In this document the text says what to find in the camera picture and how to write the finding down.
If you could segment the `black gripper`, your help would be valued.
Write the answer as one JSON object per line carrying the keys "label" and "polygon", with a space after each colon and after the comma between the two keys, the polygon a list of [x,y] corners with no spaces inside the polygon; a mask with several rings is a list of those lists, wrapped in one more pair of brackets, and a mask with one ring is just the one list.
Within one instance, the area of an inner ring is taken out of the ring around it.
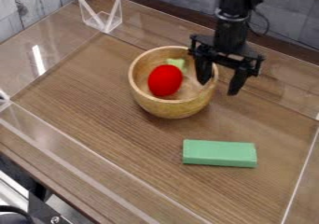
{"label": "black gripper", "polygon": [[[229,51],[215,46],[215,37],[213,35],[193,34],[190,38],[191,46],[189,53],[195,60],[198,82],[202,85],[209,82],[213,77],[213,63],[219,63],[235,69],[235,75],[230,82],[229,95],[238,95],[247,81],[249,74],[255,77],[259,76],[262,63],[266,60],[265,56],[247,43],[241,45],[238,49]],[[245,63],[249,65],[249,69],[238,67]]]}

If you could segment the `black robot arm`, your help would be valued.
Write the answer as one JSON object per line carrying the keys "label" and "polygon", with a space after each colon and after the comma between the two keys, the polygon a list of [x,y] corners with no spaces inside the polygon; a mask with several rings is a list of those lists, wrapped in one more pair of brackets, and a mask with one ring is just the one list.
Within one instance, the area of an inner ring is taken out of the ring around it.
{"label": "black robot arm", "polygon": [[191,35],[189,54],[194,57],[198,82],[205,85],[215,76],[213,64],[235,70],[229,95],[238,95],[250,77],[258,77],[266,60],[247,44],[250,19],[263,0],[218,0],[217,31],[213,36]]}

